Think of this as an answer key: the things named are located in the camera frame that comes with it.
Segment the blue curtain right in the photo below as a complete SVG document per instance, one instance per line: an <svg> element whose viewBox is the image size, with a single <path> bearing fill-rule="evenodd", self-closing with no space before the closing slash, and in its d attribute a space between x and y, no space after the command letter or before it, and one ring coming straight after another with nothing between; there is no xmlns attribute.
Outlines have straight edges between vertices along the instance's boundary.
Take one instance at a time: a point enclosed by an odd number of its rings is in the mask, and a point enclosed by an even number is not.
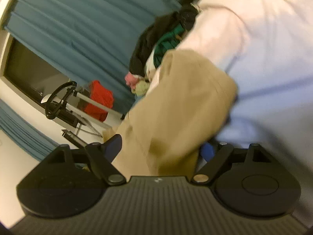
<svg viewBox="0 0 313 235"><path fill-rule="evenodd" d="M98 80L126 113L134 96L124 77L141 33L180 0L15 0L4 28L79 85Z"/></svg>

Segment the red fabric basket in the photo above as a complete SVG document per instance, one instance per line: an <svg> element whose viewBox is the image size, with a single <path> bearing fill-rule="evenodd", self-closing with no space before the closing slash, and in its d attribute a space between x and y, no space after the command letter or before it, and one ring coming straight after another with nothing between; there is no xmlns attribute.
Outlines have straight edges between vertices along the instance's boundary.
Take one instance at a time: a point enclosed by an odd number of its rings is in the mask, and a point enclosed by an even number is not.
<svg viewBox="0 0 313 235"><path fill-rule="evenodd" d="M113 108L113 93L103 87L101 83L98 80L94 80L89 84L90 94L89 98L107 108L112 109ZM92 105L88 103L83 108L83 111L88 114L89 116L103 122L106 120L106 117L108 115L108 112L96 107L95 105Z"/></svg>

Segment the tan t-shirt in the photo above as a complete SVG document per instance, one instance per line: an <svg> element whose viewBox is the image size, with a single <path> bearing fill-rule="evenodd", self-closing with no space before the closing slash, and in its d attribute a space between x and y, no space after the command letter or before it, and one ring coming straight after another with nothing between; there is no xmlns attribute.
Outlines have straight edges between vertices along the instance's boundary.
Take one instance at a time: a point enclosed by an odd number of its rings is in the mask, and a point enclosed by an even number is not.
<svg viewBox="0 0 313 235"><path fill-rule="evenodd" d="M198 148L225 124L237 95L235 81L192 50L166 53L159 83L105 139L122 137L113 166L131 176L186 176Z"/></svg>

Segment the blue curtain left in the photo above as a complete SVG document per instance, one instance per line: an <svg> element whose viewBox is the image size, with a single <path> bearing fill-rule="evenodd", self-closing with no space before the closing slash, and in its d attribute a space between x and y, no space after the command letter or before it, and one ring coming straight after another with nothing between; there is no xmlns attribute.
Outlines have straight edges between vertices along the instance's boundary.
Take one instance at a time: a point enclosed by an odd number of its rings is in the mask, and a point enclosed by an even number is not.
<svg viewBox="0 0 313 235"><path fill-rule="evenodd" d="M0 110L1 130L34 159L42 161L59 145L20 117L3 100Z"/></svg>

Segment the dark window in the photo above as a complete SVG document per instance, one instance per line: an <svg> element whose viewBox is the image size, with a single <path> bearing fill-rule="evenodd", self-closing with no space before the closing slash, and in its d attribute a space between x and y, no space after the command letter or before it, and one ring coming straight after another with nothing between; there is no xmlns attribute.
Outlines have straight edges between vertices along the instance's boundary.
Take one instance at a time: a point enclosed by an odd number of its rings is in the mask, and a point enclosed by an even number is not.
<svg viewBox="0 0 313 235"><path fill-rule="evenodd" d="M8 52L4 76L39 105L44 96L71 80L16 39Z"/></svg>

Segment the blue curtain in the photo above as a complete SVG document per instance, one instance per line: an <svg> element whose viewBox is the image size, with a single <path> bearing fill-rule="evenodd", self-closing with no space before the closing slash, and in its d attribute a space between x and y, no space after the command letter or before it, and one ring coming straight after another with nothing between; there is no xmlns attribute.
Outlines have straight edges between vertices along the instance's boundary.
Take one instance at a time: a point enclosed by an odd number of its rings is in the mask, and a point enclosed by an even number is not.
<svg viewBox="0 0 313 235"><path fill-rule="evenodd" d="M59 145L20 117L3 100L0 110L1 130L34 159L42 161Z"/></svg>
<svg viewBox="0 0 313 235"><path fill-rule="evenodd" d="M134 96L124 77L141 33L180 0L15 0L4 28L79 85L98 80L126 113Z"/></svg>

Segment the pile of clothes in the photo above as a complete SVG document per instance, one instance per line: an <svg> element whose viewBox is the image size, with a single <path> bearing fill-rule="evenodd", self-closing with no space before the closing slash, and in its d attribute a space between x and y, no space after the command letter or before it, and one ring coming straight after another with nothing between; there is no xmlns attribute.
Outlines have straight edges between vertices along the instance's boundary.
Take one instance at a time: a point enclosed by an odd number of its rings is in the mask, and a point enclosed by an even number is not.
<svg viewBox="0 0 313 235"><path fill-rule="evenodd" d="M146 95L167 51L175 49L192 29L199 10L192 4L156 18L140 35L125 76L127 86L137 97Z"/></svg>

